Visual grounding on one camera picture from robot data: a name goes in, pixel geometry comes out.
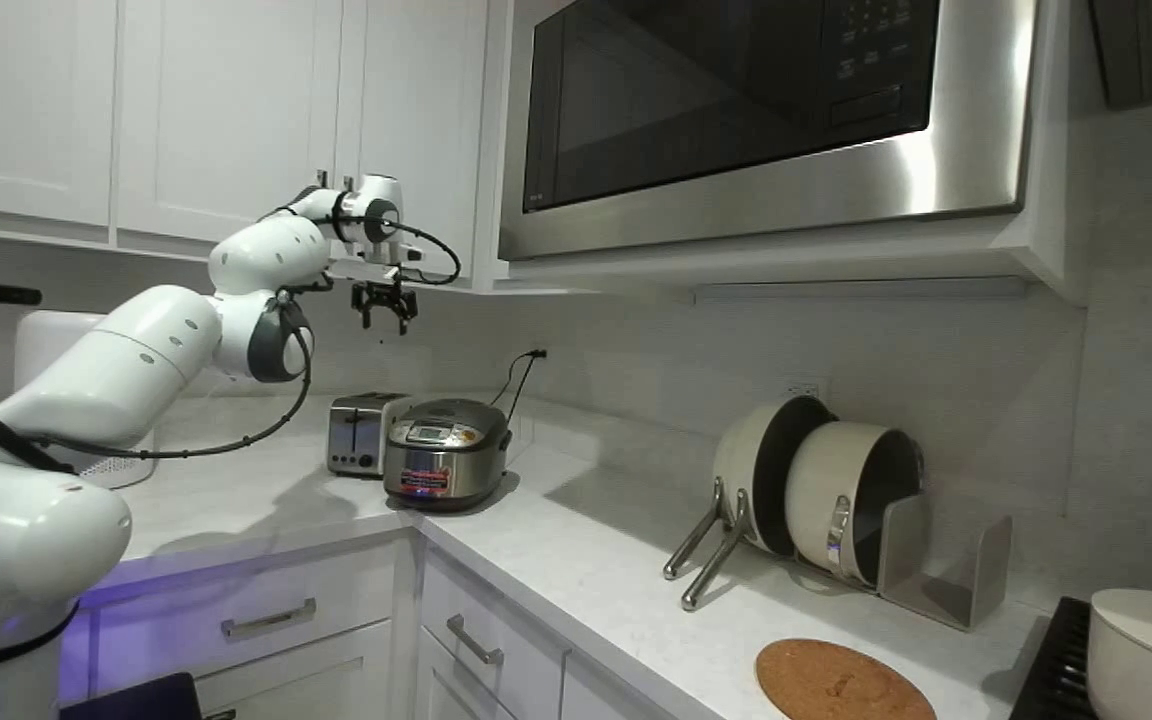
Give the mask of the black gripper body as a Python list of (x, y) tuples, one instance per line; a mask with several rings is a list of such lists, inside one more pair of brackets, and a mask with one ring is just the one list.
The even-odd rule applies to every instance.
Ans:
[(401, 278), (357, 279), (352, 286), (352, 305), (360, 314), (386, 310), (394, 317), (413, 317), (414, 314), (414, 294)]

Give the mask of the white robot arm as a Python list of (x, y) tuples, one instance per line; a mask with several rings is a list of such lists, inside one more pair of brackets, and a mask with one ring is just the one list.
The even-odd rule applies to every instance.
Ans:
[(309, 385), (296, 299), (340, 254), (406, 279), (401, 186), (302, 190), (209, 254), (209, 286), (151, 286), (0, 401), (0, 720), (58, 715), (58, 638), (133, 540), (127, 505), (93, 483), (93, 457), (139, 457), (149, 428), (209, 370)]

